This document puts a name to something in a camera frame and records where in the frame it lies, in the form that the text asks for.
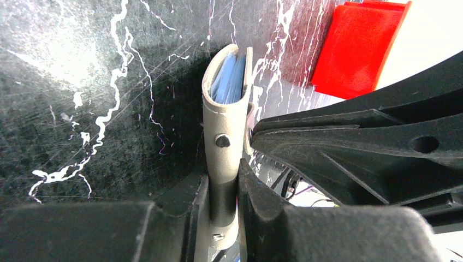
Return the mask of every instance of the black plastic part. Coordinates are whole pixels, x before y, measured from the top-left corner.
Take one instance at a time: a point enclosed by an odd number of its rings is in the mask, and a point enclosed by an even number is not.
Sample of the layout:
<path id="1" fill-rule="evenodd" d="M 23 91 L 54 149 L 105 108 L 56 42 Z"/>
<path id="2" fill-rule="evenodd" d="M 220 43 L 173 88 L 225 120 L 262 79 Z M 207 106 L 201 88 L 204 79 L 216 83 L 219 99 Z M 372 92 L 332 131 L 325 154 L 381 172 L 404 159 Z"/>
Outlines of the black plastic part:
<path id="1" fill-rule="evenodd" d="M 264 119 L 251 145 L 337 204 L 408 205 L 459 225 L 462 205 L 440 196 L 463 192 L 462 128 L 463 52 L 365 96 Z"/>
<path id="2" fill-rule="evenodd" d="M 28 205 L 2 213 L 4 261 L 207 261 L 207 176 L 156 203 Z"/>
<path id="3" fill-rule="evenodd" d="M 254 261 L 439 261 L 431 228 L 405 207 L 296 207 L 241 161 L 241 257 Z"/>

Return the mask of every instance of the screw hole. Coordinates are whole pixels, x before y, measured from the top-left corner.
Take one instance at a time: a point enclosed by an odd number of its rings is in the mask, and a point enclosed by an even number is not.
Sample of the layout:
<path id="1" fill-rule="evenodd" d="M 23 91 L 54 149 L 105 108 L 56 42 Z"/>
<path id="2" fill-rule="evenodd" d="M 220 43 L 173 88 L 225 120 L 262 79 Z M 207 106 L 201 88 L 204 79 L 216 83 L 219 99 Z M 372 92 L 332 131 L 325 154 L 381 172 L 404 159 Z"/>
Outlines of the screw hole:
<path id="1" fill-rule="evenodd" d="M 423 136 L 411 141 L 411 148 L 419 153 L 429 154 L 439 147 L 439 140 L 432 136 Z"/>

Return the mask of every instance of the card holder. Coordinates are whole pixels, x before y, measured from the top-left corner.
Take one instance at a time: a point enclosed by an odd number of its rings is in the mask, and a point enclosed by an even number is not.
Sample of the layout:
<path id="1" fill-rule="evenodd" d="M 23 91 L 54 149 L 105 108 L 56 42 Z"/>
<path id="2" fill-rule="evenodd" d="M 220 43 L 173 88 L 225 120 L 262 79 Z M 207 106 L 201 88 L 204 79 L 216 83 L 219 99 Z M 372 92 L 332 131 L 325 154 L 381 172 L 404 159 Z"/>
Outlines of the card holder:
<path id="1" fill-rule="evenodd" d="M 202 84 L 204 144 L 210 189 L 210 245 L 219 250 L 231 247 L 238 236 L 237 174 L 247 137 L 245 130 L 252 88 L 252 47 L 246 49 L 243 89 L 238 102 L 214 102 L 211 86 L 226 56 L 229 53 L 237 55 L 238 51 L 235 44 L 219 51 L 209 64 Z"/>

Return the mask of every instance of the black countertop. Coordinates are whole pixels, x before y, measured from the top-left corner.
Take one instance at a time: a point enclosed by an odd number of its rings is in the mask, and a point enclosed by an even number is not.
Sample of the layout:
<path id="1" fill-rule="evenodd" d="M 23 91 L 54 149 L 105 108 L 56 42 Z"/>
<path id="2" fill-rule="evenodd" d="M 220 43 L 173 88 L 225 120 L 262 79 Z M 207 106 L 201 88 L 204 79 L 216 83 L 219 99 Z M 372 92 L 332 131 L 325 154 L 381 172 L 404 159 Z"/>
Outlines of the black countertop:
<path id="1" fill-rule="evenodd" d="M 230 43 L 254 48 L 256 122 L 340 101 L 310 76 L 342 2 L 4 1 L 0 207 L 154 200 L 204 166 L 201 80 Z"/>

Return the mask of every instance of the white surface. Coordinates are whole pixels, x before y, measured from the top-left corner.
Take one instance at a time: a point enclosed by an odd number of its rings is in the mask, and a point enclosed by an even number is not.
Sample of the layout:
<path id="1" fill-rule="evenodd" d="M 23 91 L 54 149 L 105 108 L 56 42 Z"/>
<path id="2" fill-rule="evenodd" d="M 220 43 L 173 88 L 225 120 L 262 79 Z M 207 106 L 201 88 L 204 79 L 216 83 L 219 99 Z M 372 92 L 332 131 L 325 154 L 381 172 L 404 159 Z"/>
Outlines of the white surface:
<path id="1" fill-rule="evenodd" d="M 403 80 L 462 51 L 462 10 L 461 0 L 412 1 L 384 64 L 377 88 Z"/>

